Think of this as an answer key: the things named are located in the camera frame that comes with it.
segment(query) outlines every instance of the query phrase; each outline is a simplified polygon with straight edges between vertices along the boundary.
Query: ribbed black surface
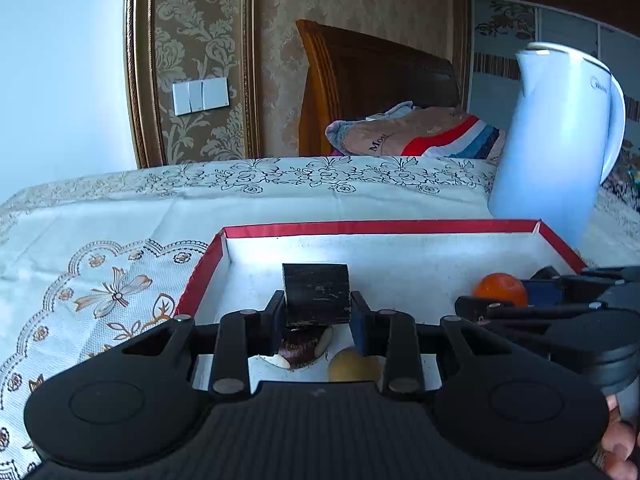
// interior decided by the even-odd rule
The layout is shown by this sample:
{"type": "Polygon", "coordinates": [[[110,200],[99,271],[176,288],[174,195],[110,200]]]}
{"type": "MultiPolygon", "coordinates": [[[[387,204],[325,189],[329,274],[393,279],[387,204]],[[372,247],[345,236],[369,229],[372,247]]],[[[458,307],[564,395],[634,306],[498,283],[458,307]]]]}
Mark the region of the ribbed black surface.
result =
{"type": "MultiPolygon", "coordinates": [[[[117,442],[104,445],[118,452],[117,442]]],[[[554,472],[508,471],[481,463],[446,442],[420,405],[385,399],[372,383],[294,383],[286,387],[283,383],[263,383],[260,393],[250,400],[217,406],[194,439],[158,462],[127,472],[105,473],[79,472],[47,463],[30,478],[604,480],[606,477],[590,463],[554,472]]]]}

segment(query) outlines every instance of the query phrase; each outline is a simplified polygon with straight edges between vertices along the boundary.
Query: tablecloth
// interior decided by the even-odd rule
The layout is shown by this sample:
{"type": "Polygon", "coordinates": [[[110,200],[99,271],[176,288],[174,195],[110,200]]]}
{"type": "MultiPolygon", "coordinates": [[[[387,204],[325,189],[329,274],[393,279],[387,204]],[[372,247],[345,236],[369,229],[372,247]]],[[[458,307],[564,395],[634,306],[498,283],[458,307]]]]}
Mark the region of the tablecloth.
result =
{"type": "MultiPolygon", "coordinates": [[[[0,478],[21,478],[38,463],[22,423],[29,394],[171,317],[221,227],[490,218],[494,173],[483,160],[268,158],[18,193],[0,206],[0,478]]],[[[601,189],[578,250],[589,264],[640,263],[640,216],[601,189]]]]}

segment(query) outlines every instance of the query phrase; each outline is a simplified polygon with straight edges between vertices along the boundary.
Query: red stripe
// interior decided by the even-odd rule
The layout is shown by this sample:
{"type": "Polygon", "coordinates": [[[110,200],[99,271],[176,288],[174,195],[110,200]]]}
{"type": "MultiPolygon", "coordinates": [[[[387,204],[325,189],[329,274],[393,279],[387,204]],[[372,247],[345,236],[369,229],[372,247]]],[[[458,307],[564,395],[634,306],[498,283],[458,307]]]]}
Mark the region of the red stripe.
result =
{"type": "Polygon", "coordinates": [[[353,220],[225,227],[227,238],[303,235],[532,233],[537,220],[353,220]]]}
{"type": "Polygon", "coordinates": [[[431,146],[444,146],[445,144],[449,144],[464,135],[469,128],[477,122],[478,118],[475,115],[469,115],[469,117],[462,121],[458,126],[442,132],[441,134],[437,134],[433,137],[416,137],[404,147],[401,155],[420,156],[431,146]]]}
{"type": "Polygon", "coordinates": [[[213,238],[213,241],[193,269],[187,286],[180,297],[180,301],[178,301],[178,307],[174,311],[174,316],[178,314],[189,314],[189,316],[193,317],[196,315],[200,302],[211,281],[211,277],[222,259],[223,232],[224,230],[220,231],[215,238],[213,238]]]}
{"type": "Polygon", "coordinates": [[[562,256],[562,259],[567,262],[576,274],[587,267],[581,257],[561,237],[553,232],[551,227],[542,221],[540,222],[540,235],[556,250],[556,253],[562,256]]]}

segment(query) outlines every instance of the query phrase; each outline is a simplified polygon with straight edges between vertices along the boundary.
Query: kettle handle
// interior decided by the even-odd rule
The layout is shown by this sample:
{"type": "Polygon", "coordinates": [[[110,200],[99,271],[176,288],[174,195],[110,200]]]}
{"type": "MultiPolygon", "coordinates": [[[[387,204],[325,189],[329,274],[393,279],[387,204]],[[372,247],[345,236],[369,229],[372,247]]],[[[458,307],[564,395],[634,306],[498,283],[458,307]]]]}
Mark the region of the kettle handle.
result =
{"type": "Polygon", "coordinates": [[[618,160],[622,140],[625,136],[626,107],[625,95],[616,78],[611,76],[611,103],[609,105],[609,135],[607,145],[604,150],[604,166],[602,168],[602,178],[600,183],[609,176],[613,165],[618,160]]]}

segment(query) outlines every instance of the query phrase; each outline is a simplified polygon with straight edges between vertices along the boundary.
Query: wallpaper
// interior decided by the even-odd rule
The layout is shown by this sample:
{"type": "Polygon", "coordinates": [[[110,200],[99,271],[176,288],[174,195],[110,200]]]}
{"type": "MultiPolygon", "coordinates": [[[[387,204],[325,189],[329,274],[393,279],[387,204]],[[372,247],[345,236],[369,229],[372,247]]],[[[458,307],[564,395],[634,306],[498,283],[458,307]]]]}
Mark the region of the wallpaper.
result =
{"type": "Polygon", "coordinates": [[[447,57],[449,2],[257,0],[264,155],[298,154],[298,119],[308,63],[296,30],[297,19],[372,34],[447,57]]]}
{"type": "Polygon", "coordinates": [[[242,158],[240,0],[156,0],[158,106],[168,164],[242,158]],[[176,116],[176,81],[228,78],[230,106],[176,116]]]}

